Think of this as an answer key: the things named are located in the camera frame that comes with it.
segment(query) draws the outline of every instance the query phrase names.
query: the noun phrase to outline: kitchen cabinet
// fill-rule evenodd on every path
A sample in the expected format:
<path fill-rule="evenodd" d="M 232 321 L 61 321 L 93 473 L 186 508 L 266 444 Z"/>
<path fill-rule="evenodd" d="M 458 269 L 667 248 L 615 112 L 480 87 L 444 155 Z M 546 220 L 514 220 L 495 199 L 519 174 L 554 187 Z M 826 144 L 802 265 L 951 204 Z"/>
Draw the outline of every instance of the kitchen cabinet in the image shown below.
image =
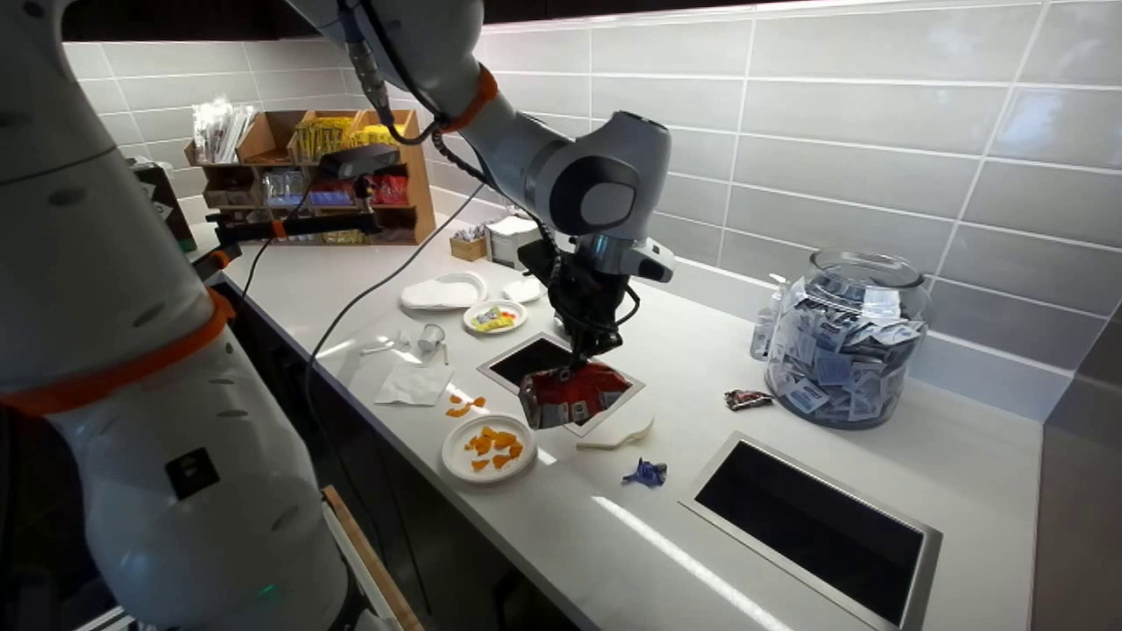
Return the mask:
<path fill-rule="evenodd" d="M 485 0 L 487 26 L 585 13 L 733 8 L 743 0 Z M 62 19 L 71 42 L 111 40 L 306 40 L 306 26 L 285 0 L 73 0 Z"/>

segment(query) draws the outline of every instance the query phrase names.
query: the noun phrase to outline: glass jar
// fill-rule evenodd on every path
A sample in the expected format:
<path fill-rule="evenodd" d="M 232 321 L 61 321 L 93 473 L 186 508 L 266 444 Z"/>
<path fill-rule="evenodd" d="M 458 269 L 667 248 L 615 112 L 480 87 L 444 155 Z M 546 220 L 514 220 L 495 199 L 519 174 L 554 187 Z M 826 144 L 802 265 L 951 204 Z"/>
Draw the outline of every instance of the glass jar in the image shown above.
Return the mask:
<path fill-rule="evenodd" d="M 812 253 L 760 321 L 767 389 L 793 412 L 831 429 L 883 425 L 921 340 L 927 278 L 897 255 Z"/>

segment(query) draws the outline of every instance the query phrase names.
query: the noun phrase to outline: white countertop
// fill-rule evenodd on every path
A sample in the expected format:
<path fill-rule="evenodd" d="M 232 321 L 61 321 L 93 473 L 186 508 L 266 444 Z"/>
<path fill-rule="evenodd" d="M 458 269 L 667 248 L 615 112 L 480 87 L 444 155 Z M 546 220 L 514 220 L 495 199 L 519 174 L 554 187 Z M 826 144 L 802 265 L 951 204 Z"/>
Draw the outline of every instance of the white countertop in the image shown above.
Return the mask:
<path fill-rule="evenodd" d="M 405 253 L 395 244 L 273 244 L 256 269 L 253 300 L 307 349 L 336 310 Z M 227 278 L 243 280 L 249 260 L 253 244 Z M 422 328 L 422 318 L 395 310 L 395 295 L 410 280 L 447 269 L 476 269 L 491 287 L 519 278 L 491 263 L 458 263 L 438 237 L 412 269 L 358 305 L 327 349 Z M 682 508 L 702 466 L 735 432 L 942 534 L 927 609 L 928 631 L 1028 627 L 1038 425 L 920 383 L 909 383 L 897 412 L 872 432 L 826 432 L 777 408 L 729 412 L 727 389 L 760 389 L 760 363 L 747 354 L 750 321 L 651 285 L 640 285 L 640 297 L 645 310 L 625 327 L 625 348 L 611 354 L 611 363 L 645 383 L 647 409 L 654 409 L 654 429 L 639 444 L 580 447 L 574 435 L 554 429 L 540 432 L 540 461 L 525 477 L 466 486 L 438 466 L 444 432 L 456 425 L 444 402 L 369 408 L 369 418 L 519 569 L 559 588 L 597 627 L 866 627 Z M 549 318 L 540 300 L 519 334 L 487 340 L 464 334 L 458 317 L 429 321 L 447 334 L 451 384 L 519 412 L 514 401 L 476 368 L 549 328 Z M 355 401 L 369 401 L 360 371 L 347 371 L 342 384 Z M 667 486 L 620 482 L 639 457 L 668 461 Z"/>

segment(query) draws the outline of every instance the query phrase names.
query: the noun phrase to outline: tile backsplash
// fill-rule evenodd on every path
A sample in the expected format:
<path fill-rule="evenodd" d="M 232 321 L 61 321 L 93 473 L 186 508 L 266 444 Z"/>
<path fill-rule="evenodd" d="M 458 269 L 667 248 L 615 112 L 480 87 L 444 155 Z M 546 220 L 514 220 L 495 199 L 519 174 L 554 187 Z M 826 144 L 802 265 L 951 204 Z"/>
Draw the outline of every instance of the tile backsplash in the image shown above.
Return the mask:
<path fill-rule="evenodd" d="M 476 56 L 554 128 L 672 128 L 651 236 L 719 272 L 875 248 L 933 278 L 933 328 L 1072 371 L 1122 305 L 1122 3 L 868 0 L 485 27 Z M 182 163 L 190 105 L 366 105 L 327 42 L 68 45 L 125 151 Z M 431 155 L 443 189 L 470 182 Z"/>

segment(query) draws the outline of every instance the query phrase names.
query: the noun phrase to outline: kitchen counter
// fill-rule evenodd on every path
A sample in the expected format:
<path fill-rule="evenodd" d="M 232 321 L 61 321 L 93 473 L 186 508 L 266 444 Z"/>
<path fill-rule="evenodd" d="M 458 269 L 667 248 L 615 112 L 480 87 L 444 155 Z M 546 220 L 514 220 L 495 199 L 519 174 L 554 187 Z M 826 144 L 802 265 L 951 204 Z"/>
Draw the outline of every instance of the kitchen counter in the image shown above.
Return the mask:
<path fill-rule="evenodd" d="M 466 225 L 497 216 L 472 204 Z M 395 244 L 273 244 L 249 297 L 306 349 L 336 310 L 384 278 L 410 248 Z M 238 285 L 249 253 L 227 269 Z M 519 412 L 514 397 L 476 368 L 495 354 L 554 328 L 540 300 L 509 336 L 470 336 L 458 317 L 412 318 L 395 310 L 401 287 L 472 269 L 502 287 L 514 269 L 458 263 L 438 237 L 401 280 L 360 300 L 327 345 L 327 371 L 369 409 L 381 432 L 438 489 L 497 544 L 528 578 L 597 627 L 866 627 L 756 557 L 682 505 L 713 457 L 733 439 L 795 460 L 799 466 L 942 534 L 928 591 L 928 631 L 1021 631 L 1031 609 L 1031 557 L 1038 508 L 1040 429 L 909 383 L 883 429 L 826 432 L 782 408 L 729 412 L 727 389 L 760 389 L 750 361 L 750 321 L 667 287 L 639 285 L 640 313 L 625 327 L 625 348 L 606 363 L 645 383 L 651 432 L 625 447 L 580 447 L 564 429 L 540 432 L 540 457 L 525 477 L 466 486 L 443 473 L 438 451 L 456 419 L 433 408 L 370 408 L 366 371 L 339 361 L 347 345 L 410 334 L 438 321 L 447 334 L 451 389 L 487 397 L 491 409 Z M 633 460 L 668 466 L 667 486 L 620 482 Z"/>

